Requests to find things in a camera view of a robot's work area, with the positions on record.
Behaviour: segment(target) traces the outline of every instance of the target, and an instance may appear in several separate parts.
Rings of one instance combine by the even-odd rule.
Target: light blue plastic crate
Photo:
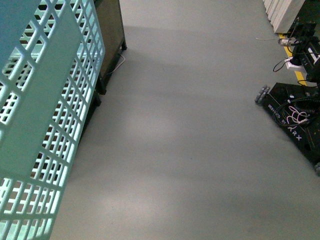
[[[105,54],[93,0],[0,6],[0,240],[46,240]]]

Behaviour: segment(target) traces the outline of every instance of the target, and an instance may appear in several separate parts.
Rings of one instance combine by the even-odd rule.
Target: yellow floor line
[[[281,39],[285,38],[285,36],[283,34],[279,34],[279,37]],[[288,57],[292,57],[292,53],[288,50],[287,46],[284,47],[284,50],[285,50],[285,52],[286,52]],[[296,78],[298,79],[299,83],[301,83],[302,85],[307,86],[307,82],[304,81],[305,79],[304,79],[304,76],[302,75],[302,73],[300,71],[294,71],[294,72],[295,72]]]

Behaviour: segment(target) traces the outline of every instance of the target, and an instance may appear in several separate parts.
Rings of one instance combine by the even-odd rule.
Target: omni wheel
[[[320,177],[320,162],[314,166],[314,171]]]
[[[261,90],[259,91],[258,95],[255,97],[254,102],[258,105],[260,105],[263,101],[263,99],[266,97],[270,90],[270,87],[267,85],[264,85]]]

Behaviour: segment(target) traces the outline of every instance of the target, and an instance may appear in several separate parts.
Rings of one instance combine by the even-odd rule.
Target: gray floor
[[[254,104],[286,56],[262,0],[122,0],[127,61],[52,240],[318,240],[320,178]]]

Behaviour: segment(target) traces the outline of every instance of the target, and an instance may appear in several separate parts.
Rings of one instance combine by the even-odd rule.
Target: black equipment
[[[270,90],[265,85],[255,102],[262,105],[320,176],[320,40],[314,36],[315,26],[296,24],[287,42],[294,47],[291,64],[303,66],[306,81],[317,86],[276,83]]]

